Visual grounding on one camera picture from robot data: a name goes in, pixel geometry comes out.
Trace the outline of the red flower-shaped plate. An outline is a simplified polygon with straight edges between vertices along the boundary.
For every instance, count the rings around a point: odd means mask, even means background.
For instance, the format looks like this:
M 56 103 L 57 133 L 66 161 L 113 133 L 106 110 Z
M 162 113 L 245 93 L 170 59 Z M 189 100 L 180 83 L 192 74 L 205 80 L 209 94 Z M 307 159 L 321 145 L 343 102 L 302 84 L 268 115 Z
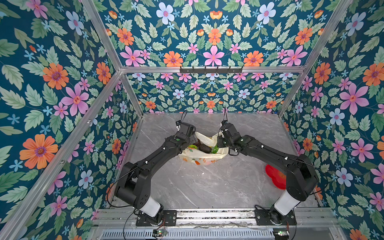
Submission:
M 268 177 L 272 180 L 273 185 L 276 188 L 280 190 L 286 189 L 286 176 L 282 172 L 272 167 L 271 165 L 266 165 L 265 172 Z

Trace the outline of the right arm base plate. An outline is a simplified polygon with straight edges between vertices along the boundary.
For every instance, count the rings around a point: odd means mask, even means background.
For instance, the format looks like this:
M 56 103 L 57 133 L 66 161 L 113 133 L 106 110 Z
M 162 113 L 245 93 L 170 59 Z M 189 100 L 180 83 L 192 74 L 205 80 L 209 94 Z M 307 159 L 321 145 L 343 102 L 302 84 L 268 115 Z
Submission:
M 255 205 L 254 213 L 258 226 L 296 226 L 297 221 L 294 210 L 292 209 L 287 215 L 282 215 L 275 207 L 266 209 L 260 205 Z

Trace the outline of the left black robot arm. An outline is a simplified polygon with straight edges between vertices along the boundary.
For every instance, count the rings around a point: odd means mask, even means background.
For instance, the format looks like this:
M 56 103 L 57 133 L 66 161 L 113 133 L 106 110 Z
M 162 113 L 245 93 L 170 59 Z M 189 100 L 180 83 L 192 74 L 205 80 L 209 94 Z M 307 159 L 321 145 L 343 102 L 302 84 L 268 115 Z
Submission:
M 150 218 L 161 215 L 163 206 L 151 197 L 152 177 L 165 163 L 198 141 L 196 127 L 177 121 L 178 131 L 165 138 L 162 145 L 136 163 L 126 163 L 115 183 L 115 196 Z

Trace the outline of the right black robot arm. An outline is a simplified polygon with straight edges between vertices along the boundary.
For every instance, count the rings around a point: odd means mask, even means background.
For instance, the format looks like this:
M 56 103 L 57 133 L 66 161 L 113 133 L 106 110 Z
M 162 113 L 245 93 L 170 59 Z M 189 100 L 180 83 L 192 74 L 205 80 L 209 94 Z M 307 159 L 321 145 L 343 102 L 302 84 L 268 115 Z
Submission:
M 270 208 L 268 217 L 274 225 L 281 225 L 294 208 L 307 200 L 319 181 L 314 165 L 302 154 L 295 156 L 269 147 L 256 138 L 241 134 L 235 126 L 223 120 L 218 137 L 219 147 L 229 148 L 236 155 L 253 157 L 274 167 L 286 176 L 286 189 Z

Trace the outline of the yellow plastic fruit-print bag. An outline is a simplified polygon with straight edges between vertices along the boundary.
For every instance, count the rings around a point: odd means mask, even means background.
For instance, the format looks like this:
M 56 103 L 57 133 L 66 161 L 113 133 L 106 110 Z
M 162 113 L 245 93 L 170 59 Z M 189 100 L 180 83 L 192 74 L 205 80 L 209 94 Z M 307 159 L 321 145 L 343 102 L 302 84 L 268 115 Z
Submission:
M 187 146 L 187 148 L 178 155 L 179 159 L 198 166 L 208 166 L 218 162 L 229 154 L 229 148 L 219 147 L 218 140 L 219 137 L 222 136 L 222 133 L 218 133 L 212 137 L 207 137 L 196 132 L 197 142 Z

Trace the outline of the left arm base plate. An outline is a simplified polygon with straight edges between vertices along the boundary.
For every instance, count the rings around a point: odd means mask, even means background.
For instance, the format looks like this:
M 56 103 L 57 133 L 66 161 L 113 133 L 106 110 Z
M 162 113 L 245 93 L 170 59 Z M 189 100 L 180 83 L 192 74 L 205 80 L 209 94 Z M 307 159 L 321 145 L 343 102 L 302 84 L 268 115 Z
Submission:
M 174 227 L 178 212 L 176 210 L 160 210 L 155 217 L 150 217 L 144 212 L 139 212 L 136 220 L 137 227 Z

